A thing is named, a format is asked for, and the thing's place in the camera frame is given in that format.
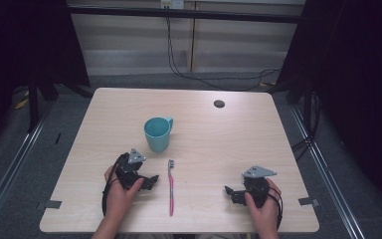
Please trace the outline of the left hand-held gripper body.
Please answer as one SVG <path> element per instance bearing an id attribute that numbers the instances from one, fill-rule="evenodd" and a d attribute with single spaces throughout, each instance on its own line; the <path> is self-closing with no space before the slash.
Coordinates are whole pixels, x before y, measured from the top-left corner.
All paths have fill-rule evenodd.
<path id="1" fill-rule="evenodd" d="M 115 162 L 115 174 L 124 189 L 129 189 L 140 178 L 138 170 L 146 157 L 135 148 L 122 154 Z"/>

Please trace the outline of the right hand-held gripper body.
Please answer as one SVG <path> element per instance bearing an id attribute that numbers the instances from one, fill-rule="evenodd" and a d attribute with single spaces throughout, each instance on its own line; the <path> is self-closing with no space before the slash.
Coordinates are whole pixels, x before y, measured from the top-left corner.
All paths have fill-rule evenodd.
<path id="1" fill-rule="evenodd" d="M 261 166 L 253 165 L 242 173 L 244 177 L 244 186 L 246 192 L 250 193 L 257 208 L 262 208 L 268 198 L 274 202 L 278 202 L 270 194 L 270 185 L 267 182 L 267 176 L 276 175 L 275 172 L 263 168 Z"/>

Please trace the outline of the pink toothbrush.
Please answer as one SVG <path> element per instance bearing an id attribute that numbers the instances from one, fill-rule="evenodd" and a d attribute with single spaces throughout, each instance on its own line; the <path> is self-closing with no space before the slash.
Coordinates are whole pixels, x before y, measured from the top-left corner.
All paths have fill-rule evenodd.
<path id="1" fill-rule="evenodd" d="M 174 179 L 172 169 L 174 167 L 174 160 L 168 159 L 168 179 L 169 179 L 169 216 L 174 213 Z"/>

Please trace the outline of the teal cup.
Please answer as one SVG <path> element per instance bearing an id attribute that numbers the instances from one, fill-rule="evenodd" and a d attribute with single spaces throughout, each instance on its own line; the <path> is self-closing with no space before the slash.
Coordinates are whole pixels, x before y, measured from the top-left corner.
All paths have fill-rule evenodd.
<path id="1" fill-rule="evenodd" d="M 144 124 L 144 134 L 153 152 L 163 152 L 169 146 L 173 118 L 152 118 Z"/>

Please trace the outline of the person's right hand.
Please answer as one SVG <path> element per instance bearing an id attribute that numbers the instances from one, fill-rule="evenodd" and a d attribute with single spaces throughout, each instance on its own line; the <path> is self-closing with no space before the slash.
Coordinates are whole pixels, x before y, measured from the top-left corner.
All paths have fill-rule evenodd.
<path id="1" fill-rule="evenodd" d="M 261 208 L 256 206 L 249 192 L 245 193 L 253 225 L 261 237 L 278 233 L 279 202 L 282 192 L 269 178 L 267 182 L 270 187 L 269 195 Z"/>

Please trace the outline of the person's left hand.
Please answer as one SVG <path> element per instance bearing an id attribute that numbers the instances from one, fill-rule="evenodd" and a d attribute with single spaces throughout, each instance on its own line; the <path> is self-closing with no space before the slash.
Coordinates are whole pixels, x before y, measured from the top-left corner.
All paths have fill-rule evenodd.
<path id="1" fill-rule="evenodd" d="M 105 181 L 109 183 L 106 197 L 105 218 L 112 220 L 121 220 L 140 190 L 143 179 L 137 179 L 129 189 L 124 189 L 113 172 L 113 167 L 109 167 L 104 174 Z"/>

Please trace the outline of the black metal stand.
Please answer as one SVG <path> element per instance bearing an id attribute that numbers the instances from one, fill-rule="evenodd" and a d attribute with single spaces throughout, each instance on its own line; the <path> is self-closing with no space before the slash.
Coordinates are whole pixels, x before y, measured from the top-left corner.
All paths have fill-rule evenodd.
<path id="1" fill-rule="evenodd" d="M 307 81 L 306 90 L 304 94 L 304 107 L 303 107 L 303 124 L 307 134 L 307 138 L 311 137 L 311 94 L 312 84 L 311 81 Z"/>
<path id="2" fill-rule="evenodd" d="M 32 74 L 29 78 L 28 90 L 30 109 L 30 124 L 28 132 L 32 132 L 38 125 L 40 119 L 38 82 L 34 74 Z"/>

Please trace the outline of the yellow floor item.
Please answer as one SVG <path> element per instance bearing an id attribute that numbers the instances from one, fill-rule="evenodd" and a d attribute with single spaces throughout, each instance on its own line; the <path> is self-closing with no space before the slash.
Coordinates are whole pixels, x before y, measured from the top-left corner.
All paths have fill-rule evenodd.
<path id="1" fill-rule="evenodd" d="M 21 109 L 29 100 L 29 92 L 26 91 L 21 100 L 14 107 L 15 110 Z"/>

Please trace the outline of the black curtain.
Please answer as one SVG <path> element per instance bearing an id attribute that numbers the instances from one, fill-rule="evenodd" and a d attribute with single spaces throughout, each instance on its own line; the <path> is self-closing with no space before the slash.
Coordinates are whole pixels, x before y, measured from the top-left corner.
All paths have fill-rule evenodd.
<path id="1" fill-rule="evenodd" d="M 278 78 L 318 93 L 346 148 L 382 192 L 382 0 L 305 0 Z"/>
<path id="2" fill-rule="evenodd" d="M 0 122 L 30 83 L 48 100 L 55 84 L 90 84 L 67 0 L 0 0 Z"/>

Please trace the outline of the black horizontal bar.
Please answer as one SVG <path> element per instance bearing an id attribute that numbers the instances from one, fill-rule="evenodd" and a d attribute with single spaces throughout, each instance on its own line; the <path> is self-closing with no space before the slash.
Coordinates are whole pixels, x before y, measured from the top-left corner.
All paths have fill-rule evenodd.
<path id="1" fill-rule="evenodd" d="M 200 10 L 123 8 L 123 7 L 103 7 L 103 6 L 76 5 L 76 4 L 69 4 L 67 8 L 69 9 L 71 13 L 74 13 L 74 14 L 91 14 L 91 15 L 226 20 L 226 21 L 246 21 L 246 22 L 287 23 L 287 24 L 297 24 L 304 21 L 304 18 L 300 16 L 291 16 L 291 15 L 230 13 L 230 12 L 215 12 L 215 11 L 200 11 Z"/>

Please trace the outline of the metal floor rail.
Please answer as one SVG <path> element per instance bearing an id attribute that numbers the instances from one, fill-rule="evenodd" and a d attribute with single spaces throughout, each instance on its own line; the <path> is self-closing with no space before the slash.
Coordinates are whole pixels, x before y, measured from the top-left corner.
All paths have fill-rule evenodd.
<path id="1" fill-rule="evenodd" d="M 11 164 L 5 171 L 3 178 L 0 180 L 0 209 L 4 203 L 11 187 L 16 180 L 21 168 L 23 167 L 26 158 L 28 157 L 31 149 L 33 148 L 37 138 L 41 134 L 45 120 L 49 117 L 53 105 L 47 104 L 43 114 L 39 117 L 37 124 L 26 134 L 21 146 L 17 153 L 14 155 Z"/>
<path id="2" fill-rule="evenodd" d="M 305 127 L 303 125 L 302 113 L 297 107 L 292 107 L 291 112 L 298 126 L 298 129 L 307 142 L 307 148 L 311 154 L 311 157 L 316 164 L 319 174 L 328 190 L 328 193 L 333 201 L 333 204 L 346 228 L 351 239 L 366 239 L 363 231 L 355 218 L 347 200 L 341 192 L 321 150 L 314 139 L 307 138 Z"/>

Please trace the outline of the white wall socket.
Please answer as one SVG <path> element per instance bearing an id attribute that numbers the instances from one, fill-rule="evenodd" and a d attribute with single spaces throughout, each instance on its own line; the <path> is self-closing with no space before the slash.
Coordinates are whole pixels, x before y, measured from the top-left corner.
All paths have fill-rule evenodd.
<path id="1" fill-rule="evenodd" d="M 160 4 L 162 9 L 184 9 L 184 0 L 160 0 Z"/>

